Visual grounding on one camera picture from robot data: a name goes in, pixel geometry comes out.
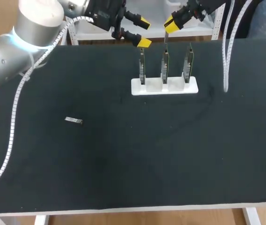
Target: white table edge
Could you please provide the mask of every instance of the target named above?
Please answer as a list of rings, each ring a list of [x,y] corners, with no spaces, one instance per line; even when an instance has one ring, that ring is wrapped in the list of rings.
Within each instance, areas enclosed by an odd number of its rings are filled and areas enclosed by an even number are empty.
[[[0,217],[39,216],[39,215],[71,215],[71,214],[141,212],[141,211],[214,210],[214,209],[234,209],[234,208],[251,208],[251,207],[266,207],[266,202],[231,203],[231,204],[214,204],[214,205],[153,206],[153,207],[116,208],[116,209],[104,209],[104,210],[66,210],[66,211],[0,213]]]

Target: small metal object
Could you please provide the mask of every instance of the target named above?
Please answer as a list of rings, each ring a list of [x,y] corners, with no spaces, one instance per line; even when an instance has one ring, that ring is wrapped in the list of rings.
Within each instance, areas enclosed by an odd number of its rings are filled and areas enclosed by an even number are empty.
[[[167,43],[165,43],[164,45],[165,49],[162,57],[161,78],[162,78],[162,83],[167,84],[167,78],[169,76],[169,51],[167,49]]]
[[[73,12],[73,11],[76,9],[75,4],[73,4],[72,2],[69,2],[69,4],[68,4],[68,9],[69,9],[71,12]]]
[[[184,60],[184,67],[183,67],[183,76],[184,76],[185,83],[189,83],[190,81],[193,57],[194,57],[194,54],[193,54],[192,46],[190,44],[190,46],[187,47],[187,52],[186,52],[186,56]]]
[[[142,85],[146,85],[146,70],[145,70],[145,56],[144,49],[140,50],[140,59],[139,59],[139,78]]]
[[[164,43],[168,43],[168,41],[169,41],[169,34],[168,32],[165,32]]]
[[[65,120],[69,121],[69,122],[79,123],[79,124],[83,125],[83,120],[79,120],[79,119],[75,119],[75,118],[71,118],[71,117],[66,117]]]

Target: black tabletop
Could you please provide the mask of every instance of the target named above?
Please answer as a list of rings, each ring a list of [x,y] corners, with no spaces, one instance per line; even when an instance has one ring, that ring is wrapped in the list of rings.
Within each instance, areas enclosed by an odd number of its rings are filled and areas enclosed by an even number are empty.
[[[187,45],[169,45],[170,76]],[[236,40],[228,93],[221,42],[192,46],[199,93],[146,97],[138,49],[58,47],[22,91],[0,213],[266,202],[266,40]],[[147,77],[162,52],[146,50]],[[0,166],[19,80],[0,88]]]

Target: white cable bundle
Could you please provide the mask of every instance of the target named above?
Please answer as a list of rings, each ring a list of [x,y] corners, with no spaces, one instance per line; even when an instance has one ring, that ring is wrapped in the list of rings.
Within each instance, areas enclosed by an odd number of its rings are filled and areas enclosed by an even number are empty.
[[[252,0],[246,0],[244,6],[242,7],[242,9],[241,9],[241,11],[240,11],[240,13],[236,19],[236,22],[234,24],[234,27],[233,27],[233,30],[231,33],[229,46],[228,46],[228,53],[227,53],[227,58],[226,58],[226,36],[227,36],[228,26],[229,26],[230,18],[231,18],[233,8],[234,8],[234,3],[235,3],[235,0],[231,0],[231,6],[230,6],[227,21],[226,21],[225,30],[223,33],[223,40],[222,40],[223,90],[224,90],[224,92],[227,92],[229,89],[229,68],[230,68],[230,61],[231,61],[231,54],[232,54],[232,49],[233,49],[234,38],[235,38],[235,35],[237,32],[238,26],[240,24],[240,21],[241,21],[243,15],[245,14],[245,12],[246,12],[246,10],[247,10],[247,8],[251,2],[252,2]]]
[[[62,31],[58,34],[56,40],[54,41],[54,43],[52,44],[51,47],[49,47],[49,49],[42,55],[42,57],[39,58],[39,60],[34,64],[34,66],[32,66],[25,74],[25,76],[21,79],[21,82],[19,84],[19,86],[17,87],[16,93],[15,93],[15,99],[14,99],[14,103],[13,103],[13,107],[12,107],[12,115],[11,115],[11,125],[10,125],[10,136],[9,136],[9,144],[8,144],[8,149],[7,149],[7,153],[5,156],[5,160],[3,162],[2,167],[0,168],[0,177],[2,176],[2,174],[4,173],[7,164],[9,162],[9,158],[11,155],[11,151],[12,151],[12,147],[13,147],[13,141],[14,141],[14,135],[15,135],[15,119],[16,119],[16,109],[17,109],[17,105],[19,102],[19,98],[20,98],[20,94],[22,91],[22,88],[26,82],[26,80],[30,77],[30,75],[32,74],[33,70],[35,68],[37,68],[39,66],[40,63],[42,63],[45,58],[54,50],[54,48],[58,45],[59,41],[62,39],[63,34],[67,31],[68,27],[70,25],[72,25],[73,23],[80,21],[80,20],[87,20],[89,22],[93,22],[92,18],[86,17],[86,16],[79,16],[76,17],[74,19],[72,19],[70,22],[68,22],[65,27],[62,29]]]

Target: wooden floor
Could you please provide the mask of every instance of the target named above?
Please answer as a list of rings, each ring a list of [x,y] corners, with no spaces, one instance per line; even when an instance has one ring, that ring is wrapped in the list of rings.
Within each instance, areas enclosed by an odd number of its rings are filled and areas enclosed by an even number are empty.
[[[9,32],[15,24],[17,2],[0,0],[0,34]],[[188,40],[201,41],[206,38]],[[266,225],[266,208],[258,209],[258,213],[261,225]],[[34,225],[34,220],[35,217],[18,218],[21,225]],[[245,220],[241,209],[189,210],[52,216],[49,225],[245,225]]]

